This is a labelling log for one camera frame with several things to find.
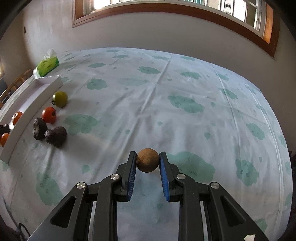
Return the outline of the small orange citrus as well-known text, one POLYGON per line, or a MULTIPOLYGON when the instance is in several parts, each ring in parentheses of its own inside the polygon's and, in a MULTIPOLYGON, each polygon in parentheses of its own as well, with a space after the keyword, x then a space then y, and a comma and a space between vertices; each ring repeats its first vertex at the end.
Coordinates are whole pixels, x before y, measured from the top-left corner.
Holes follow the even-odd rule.
POLYGON ((1 136, 1 146, 4 147, 7 139, 9 138, 10 134, 9 133, 3 133, 1 136))

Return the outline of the large orange mandarin front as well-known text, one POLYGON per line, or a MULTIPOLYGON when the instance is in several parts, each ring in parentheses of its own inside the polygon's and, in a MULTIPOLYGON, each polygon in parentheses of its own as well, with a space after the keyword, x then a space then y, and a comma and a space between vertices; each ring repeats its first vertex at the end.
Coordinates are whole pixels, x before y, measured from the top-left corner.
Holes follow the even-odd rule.
POLYGON ((23 115, 23 113, 21 111, 17 111, 16 113, 13 114, 13 117, 11 119, 13 126, 16 125, 16 123, 18 122, 18 120, 20 119, 20 117, 23 115))

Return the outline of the wrinkled dark passionfruit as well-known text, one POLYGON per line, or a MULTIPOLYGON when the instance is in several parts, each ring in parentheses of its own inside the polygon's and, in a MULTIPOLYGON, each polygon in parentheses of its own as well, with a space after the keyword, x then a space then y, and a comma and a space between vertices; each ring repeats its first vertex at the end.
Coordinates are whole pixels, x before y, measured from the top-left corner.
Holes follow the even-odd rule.
POLYGON ((47 143, 59 148, 65 143, 67 139, 67 132, 63 126, 58 126, 51 130, 47 130, 44 136, 47 143))
POLYGON ((36 118, 33 121, 33 137, 36 140, 43 140, 45 132, 48 130, 46 122, 42 118, 36 118))

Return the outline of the red tomato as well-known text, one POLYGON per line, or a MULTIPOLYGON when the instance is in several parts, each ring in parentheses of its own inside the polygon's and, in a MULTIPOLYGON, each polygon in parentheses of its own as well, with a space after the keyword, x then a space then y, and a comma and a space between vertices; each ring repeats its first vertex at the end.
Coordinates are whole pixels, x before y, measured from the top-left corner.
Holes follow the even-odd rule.
POLYGON ((42 119, 46 122, 46 123, 50 123, 53 124, 56 121, 56 110, 53 107, 47 107, 42 111, 42 119))

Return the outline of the green tomato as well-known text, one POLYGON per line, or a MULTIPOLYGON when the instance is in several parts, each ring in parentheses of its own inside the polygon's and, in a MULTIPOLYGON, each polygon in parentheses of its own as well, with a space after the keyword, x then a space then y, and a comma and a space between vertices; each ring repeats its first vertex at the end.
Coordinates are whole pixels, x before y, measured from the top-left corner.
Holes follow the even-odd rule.
POLYGON ((68 95, 63 91, 57 91, 52 96, 51 103, 58 108, 65 107, 67 102, 68 102, 68 95))

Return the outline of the brown kiwi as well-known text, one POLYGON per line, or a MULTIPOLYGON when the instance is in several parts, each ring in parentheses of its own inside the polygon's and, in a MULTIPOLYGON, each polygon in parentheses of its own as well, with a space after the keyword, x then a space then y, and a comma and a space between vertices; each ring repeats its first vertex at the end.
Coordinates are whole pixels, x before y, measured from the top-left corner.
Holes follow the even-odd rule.
POLYGON ((151 148, 142 149, 137 154, 137 168, 149 173, 154 171, 159 166, 159 154, 151 148))

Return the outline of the white rectangular tray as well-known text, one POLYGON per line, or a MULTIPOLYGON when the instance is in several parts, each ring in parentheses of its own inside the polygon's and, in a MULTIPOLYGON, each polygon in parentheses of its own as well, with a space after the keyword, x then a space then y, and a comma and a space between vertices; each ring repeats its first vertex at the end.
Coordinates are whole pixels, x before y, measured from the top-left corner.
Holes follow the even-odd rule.
POLYGON ((9 163, 11 154, 27 125, 62 85, 63 82, 59 75, 38 79, 32 76, 16 90, 1 108, 1 124, 9 124, 11 129, 6 144, 1 147, 3 162, 9 163), (11 119, 17 111, 21 111, 23 115, 13 126, 11 119))

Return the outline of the wooden chair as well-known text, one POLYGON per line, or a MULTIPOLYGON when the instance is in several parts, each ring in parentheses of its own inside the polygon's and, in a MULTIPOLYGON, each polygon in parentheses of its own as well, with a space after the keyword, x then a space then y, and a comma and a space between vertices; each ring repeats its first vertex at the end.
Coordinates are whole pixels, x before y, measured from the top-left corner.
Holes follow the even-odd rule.
POLYGON ((1 94, 1 108, 4 106, 7 100, 12 96, 12 94, 15 93, 16 90, 32 75, 33 75, 32 70, 28 69, 6 88, 6 90, 1 94))

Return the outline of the green tissue box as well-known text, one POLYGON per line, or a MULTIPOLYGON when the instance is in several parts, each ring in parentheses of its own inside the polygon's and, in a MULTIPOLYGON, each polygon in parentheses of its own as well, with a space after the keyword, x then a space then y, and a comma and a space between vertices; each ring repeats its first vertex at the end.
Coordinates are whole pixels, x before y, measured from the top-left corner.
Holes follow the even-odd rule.
POLYGON ((60 65, 56 52, 53 49, 49 49, 44 55, 42 61, 33 70, 35 79, 45 77, 53 69, 60 65))

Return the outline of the cloud print tablecloth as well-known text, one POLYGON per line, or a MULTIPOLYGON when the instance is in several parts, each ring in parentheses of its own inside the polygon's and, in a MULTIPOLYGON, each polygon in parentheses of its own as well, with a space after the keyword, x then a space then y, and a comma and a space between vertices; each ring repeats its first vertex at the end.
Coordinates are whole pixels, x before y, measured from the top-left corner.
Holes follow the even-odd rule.
POLYGON ((1 163, 1 216, 30 232, 80 181, 113 174, 131 151, 152 148, 200 183, 216 181, 269 240, 285 231, 292 171, 280 124, 244 77, 196 58, 142 49, 60 53, 52 75, 69 97, 57 110, 63 147, 24 130, 1 163))

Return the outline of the wooden framed window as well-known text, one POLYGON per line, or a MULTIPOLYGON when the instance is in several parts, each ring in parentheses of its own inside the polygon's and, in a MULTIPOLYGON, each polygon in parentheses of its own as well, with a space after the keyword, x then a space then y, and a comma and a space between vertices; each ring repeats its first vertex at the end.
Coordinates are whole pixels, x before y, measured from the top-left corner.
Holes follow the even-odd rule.
POLYGON ((78 27, 82 24, 108 16, 129 13, 168 13, 206 20, 245 37, 271 57, 274 57, 278 46, 280 17, 270 6, 267 6, 262 37, 249 27, 245 27, 236 20, 230 19, 229 16, 219 14, 213 9, 207 10, 204 7, 169 3, 168 1, 130 1, 122 4, 114 4, 112 6, 104 6, 89 15, 84 15, 83 13, 83 1, 72 1, 72 27, 78 27))

